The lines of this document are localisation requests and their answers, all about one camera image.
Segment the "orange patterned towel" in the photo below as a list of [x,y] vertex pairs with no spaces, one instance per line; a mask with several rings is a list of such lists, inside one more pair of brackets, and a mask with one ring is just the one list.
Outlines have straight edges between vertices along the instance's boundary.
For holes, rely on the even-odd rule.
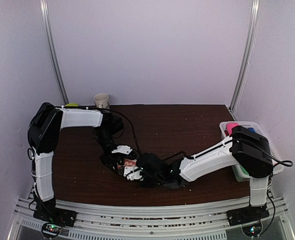
[[130,160],[125,158],[123,161],[117,164],[117,173],[120,176],[126,176],[127,174],[132,173],[137,168],[136,162],[136,159]]

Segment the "pink microfiber towel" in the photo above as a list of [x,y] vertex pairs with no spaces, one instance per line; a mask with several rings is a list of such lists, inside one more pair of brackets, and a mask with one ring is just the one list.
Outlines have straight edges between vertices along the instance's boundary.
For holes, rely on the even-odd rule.
[[237,122],[229,122],[226,124],[226,132],[228,135],[231,135],[233,132],[233,128],[239,126]]

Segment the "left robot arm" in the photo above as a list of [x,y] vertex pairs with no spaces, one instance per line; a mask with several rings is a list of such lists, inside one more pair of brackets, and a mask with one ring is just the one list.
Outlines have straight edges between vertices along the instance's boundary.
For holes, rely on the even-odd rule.
[[54,106],[44,102],[30,121],[27,139],[32,152],[31,175],[34,180],[35,217],[63,224],[75,213],[56,207],[52,183],[52,160],[60,132],[66,128],[91,127],[104,154],[117,148],[114,135],[124,129],[123,120],[109,109],[93,106]]

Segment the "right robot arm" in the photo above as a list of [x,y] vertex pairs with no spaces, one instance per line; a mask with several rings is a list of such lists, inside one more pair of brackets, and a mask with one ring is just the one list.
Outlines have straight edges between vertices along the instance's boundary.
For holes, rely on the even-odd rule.
[[274,171],[269,141],[243,126],[233,127],[232,134],[216,145],[170,164],[153,153],[142,154],[136,162],[145,181],[170,189],[235,165],[248,172],[250,194],[248,206],[227,212],[230,225],[267,218],[267,188]]

